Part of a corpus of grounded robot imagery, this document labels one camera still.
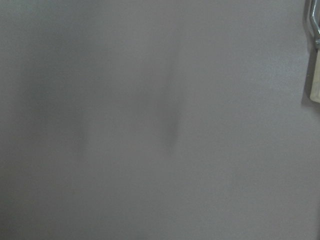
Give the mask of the wooden cutting board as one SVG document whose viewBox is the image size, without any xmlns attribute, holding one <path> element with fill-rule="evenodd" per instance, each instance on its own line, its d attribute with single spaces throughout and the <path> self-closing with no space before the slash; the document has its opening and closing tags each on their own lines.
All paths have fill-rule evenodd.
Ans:
<svg viewBox="0 0 320 240">
<path fill-rule="evenodd" d="M 304 92 L 314 103 L 320 103 L 320 1 L 305 0 L 303 29 L 309 52 Z"/>
</svg>

